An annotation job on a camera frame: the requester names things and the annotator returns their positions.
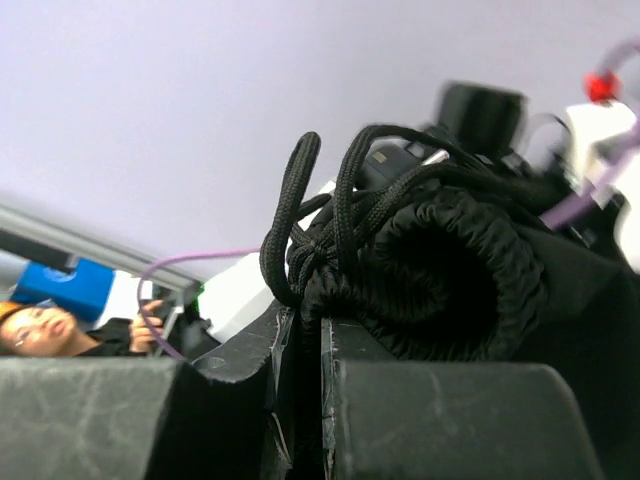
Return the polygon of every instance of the black foam block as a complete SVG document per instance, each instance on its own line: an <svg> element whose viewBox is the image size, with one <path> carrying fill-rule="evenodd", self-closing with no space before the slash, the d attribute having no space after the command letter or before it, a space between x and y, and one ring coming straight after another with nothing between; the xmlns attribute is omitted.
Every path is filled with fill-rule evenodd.
<svg viewBox="0 0 640 480"><path fill-rule="evenodd" d="M274 301L244 330L194 363L218 405L216 448L223 458L217 478L280 480L290 468L293 316Z"/></svg>
<svg viewBox="0 0 640 480"><path fill-rule="evenodd" d="M393 361L394 357L356 320L323 318L322 331L322 434L325 472L333 470L335 456L336 387L340 363L346 359Z"/></svg>
<svg viewBox="0 0 640 480"><path fill-rule="evenodd" d="M343 361L338 480L601 480L571 390L549 367Z"/></svg>
<svg viewBox="0 0 640 480"><path fill-rule="evenodd" d="M0 361L0 478L216 478L211 387L167 358Z"/></svg>

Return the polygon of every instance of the black clothing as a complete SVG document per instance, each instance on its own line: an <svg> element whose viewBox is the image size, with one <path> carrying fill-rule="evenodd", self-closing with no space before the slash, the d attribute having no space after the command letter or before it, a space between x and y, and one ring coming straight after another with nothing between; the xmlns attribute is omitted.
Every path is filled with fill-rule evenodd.
<svg viewBox="0 0 640 480"><path fill-rule="evenodd" d="M87 332L99 345L76 355L78 357L146 357L146 353L129 351L131 337L129 323L126 318L112 318L102 328Z"/></svg>

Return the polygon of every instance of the woman's hand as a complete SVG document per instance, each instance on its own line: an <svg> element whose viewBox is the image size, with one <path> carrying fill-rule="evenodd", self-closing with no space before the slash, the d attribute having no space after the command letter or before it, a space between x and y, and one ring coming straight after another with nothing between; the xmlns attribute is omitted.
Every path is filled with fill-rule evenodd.
<svg viewBox="0 0 640 480"><path fill-rule="evenodd" d="M156 327L160 335L162 335L162 320L151 316L153 311L160 305L162 305L162 300L154 300L144 306L144 311L149 316L151 324ZM131 335L130 351L135 353L147 353L151 350L151 346L155 342L155 337L151 334L147 324L144 323L144 319L141 314L139 314L129 325L129 333Z"/></svg>

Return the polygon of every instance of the white ceiling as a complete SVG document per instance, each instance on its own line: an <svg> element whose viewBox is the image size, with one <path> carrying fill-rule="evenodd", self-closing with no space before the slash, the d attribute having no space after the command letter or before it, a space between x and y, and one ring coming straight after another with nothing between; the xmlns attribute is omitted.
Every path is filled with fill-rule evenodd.
<svg viewBox="0 0 640 480"><path fill-rule="evenodd" d="M323 138L316 190L362 125L423 122L447 79L560 112L640 18L636 0L1 3L0 201L153 256L259 245L301 134Z"/></svg>

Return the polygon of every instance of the black braided cord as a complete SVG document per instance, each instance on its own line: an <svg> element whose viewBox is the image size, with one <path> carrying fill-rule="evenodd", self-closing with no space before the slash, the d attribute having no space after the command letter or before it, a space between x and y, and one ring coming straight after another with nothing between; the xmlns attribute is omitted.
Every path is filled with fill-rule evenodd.
<svg viewBox="0 0 640 480"><path fill-rule="evenodd" d="M420 166L383 190L354 192L366 154L384 137L445 149L452 161ZM546 300L543 266L514 225L544 228L536 215L546 205L531 182L498 176L426 133L371 125L349 147L333 197L302 203L319 151L313 132L296 145L260 251L274 296L300 313L296 478L321 478L323 317L358 319L401 359L505 360ZM326 221L304 231L297 222L323 206L332 207Z"/></svg>

